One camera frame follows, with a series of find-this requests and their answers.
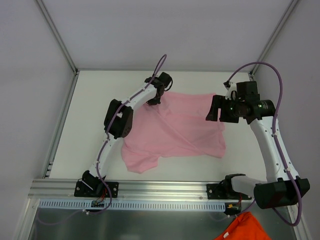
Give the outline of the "pink t shirt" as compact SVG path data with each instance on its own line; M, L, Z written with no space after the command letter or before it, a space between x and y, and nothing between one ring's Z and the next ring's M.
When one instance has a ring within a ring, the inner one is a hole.
M225 125L206 120L213 96L166 92L160 104L144 104L136 110L121 149L127 170L141 174L157 167L159 158L223 158Z

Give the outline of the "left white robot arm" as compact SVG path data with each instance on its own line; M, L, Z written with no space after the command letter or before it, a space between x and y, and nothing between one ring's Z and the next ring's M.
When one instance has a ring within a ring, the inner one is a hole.
M74 190L75 197L99 198L117 196L112 190L114 182L106 182L108 167L114 151L122 139L128 136L133 127L134 113L144 104L155 106L161 103L161 97L173 84L172 77L162 72L145 79L142 87L131 96L117 100L113 99L104 119L105 140L98 152L97 160L86 170L77 181Z

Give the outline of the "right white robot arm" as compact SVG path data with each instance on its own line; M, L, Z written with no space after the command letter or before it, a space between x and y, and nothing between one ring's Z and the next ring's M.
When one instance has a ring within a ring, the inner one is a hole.
M310 190L309 180L300 178L282 140L276 108L271 100L261 100L255 81L226 82L227 93L214 95L206 121L238 123L246 120L260 148L266 180L243 173L226 175L218 191L232 199L239 193L253 197L261 209L292 206Z

